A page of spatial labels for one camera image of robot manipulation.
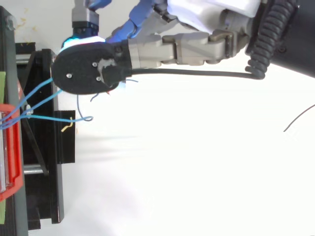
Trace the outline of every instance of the thin black wire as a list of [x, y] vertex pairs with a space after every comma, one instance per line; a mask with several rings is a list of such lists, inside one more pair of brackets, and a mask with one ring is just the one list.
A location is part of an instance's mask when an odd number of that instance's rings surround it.
[[306, 109], [304, 112], [302, 112], [297, 118], [295, 118], [290, 124], [289, 126], [284, 130], [284, 132], [286, 132], [292, 125], [293, 123], [295, 123], [297, 121], [297, 119], [299, 119], [302, 115], [304, 115], [306, 112], [308, 112], [310, 109], [312, 109], [313, 107], [315, 107], [315, 104], [312, 105], [311, 107], [309, 107], [308, 109]]
[[[82, 115], [82, 113], [81, 113], [81, 111], [80, 111], [79, 95], [77, 95], [77, 107], [78, 107], [78, 112], [79, 112], [79, 114], [80, 114], [80, 117], [81, 117], [81, 118], [84, 118], [83, 115]], [[90, 121], [92, 121], [92, 120], [93, 120], [93, 118], [85, 119], [84, 121], [90, 122]]]
[[96, 98], [97, 96], [99, 96], [99, 93], [97, 93], [94, 97], [92, 97], [90, 102], [92, 102], [94, 100], [94, 98]]
[[226, 71], [199, 71], [199, 70], [177, 70], [177, 69], [134, 69], [133, 75], [143, 74], [176, 74], [176, 75], [197, 75], [197, 76], [223, 76], [223, 77], [239, 77], [247, 79], [259, 80], [250, 73], [226, 72]]

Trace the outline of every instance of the black metal frame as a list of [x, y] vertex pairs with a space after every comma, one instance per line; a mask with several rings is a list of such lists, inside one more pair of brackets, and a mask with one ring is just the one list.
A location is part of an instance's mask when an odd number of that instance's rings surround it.
[[[0, 6], [0, 71], [6, 72], [5, 103], [19, 104], [18, 79], [24, 94], [51, 77], [55, 55], [49, 49], [35, 51], [35, 43], [15, 44], [14, 31], [7, 27], [11, 16]], [[16, 51], [31, 54], [28, 64], [16, 65]], [[56, 87], [46, 85], [28, 99], [35, 105], [56, 92]], [[75, 111], [58, 111], [58, 103], [52, 100], [36, 109], [35, 114], [75, 119]], [[63, 212], [63, 163], [74, 163], [75, 125], [62, 133], [68, 123], [45, 120], [22, 120], [24, 165], [39, 164], [42, 174], [26, 175], [25, 184], [6, 200], [5, 224], [0, 225], [1, 236], [27, 236], [28, 230], [40, 229], [40, 219], [51, 218], [60, 223]]]
[[[21, 44], [16, 44], [17, 54], [20, 54], [20, 48]], [[17, 65], [24, 94], [51, 78], [51, 66], [55, 56], [49, 49], [28, 53], [31, 55], [28, 64]], [[28, 99], [28, 104], [33, 106], [54, 92], [56, 87], [47, 85]], [[43, 104], [34, 113], [49, 117], [75, 118], [75, 111], [58, 111], [56, 100]], [[58, 224], [64, 218], [61, 164], [74, 163], [75, 158], [75, 124], [62, 133], [61, 129], [65, 125], [68, 123], [37, 119], [22, 122], [24, 164], [39, 163], [44, 172], [40, 175], [25, 176], [29, 230], [40, 229], [40, 219], [51, 218], [53, 224]]]

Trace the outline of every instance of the red clamp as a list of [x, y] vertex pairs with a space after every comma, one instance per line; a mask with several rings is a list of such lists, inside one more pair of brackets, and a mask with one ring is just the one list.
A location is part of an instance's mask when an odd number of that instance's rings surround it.
[[[2, 118], [14, 109], [12, 105], [0, 104]], [[6, 121], [19, 115], [17, 111]], [[21, 132], [17, 122], [5, 130], [0, 130], [0, 202], [11, 197], [23, 186], [21, 155]]]

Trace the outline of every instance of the black round end effector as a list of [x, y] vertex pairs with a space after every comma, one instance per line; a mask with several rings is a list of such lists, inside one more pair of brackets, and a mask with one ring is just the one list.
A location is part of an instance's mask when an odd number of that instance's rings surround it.
[[55, 84], [73, 94], [95, 94], [115, 89], [131, 76], [127, 41], [76, 45], [63, 50], [52, 67]]

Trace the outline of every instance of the screw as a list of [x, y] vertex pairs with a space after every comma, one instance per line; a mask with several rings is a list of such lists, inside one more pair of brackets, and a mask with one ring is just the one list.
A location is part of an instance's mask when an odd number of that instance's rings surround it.
[[123, 50], [122, 50], [122, 48], [121, 47], [115, 47], [115, 52], [116, 53], [121, 53]]
[[278, 49], [279, 53], [285, 53], [286, 52], [286, 48], [285, 47], [281, 47]]

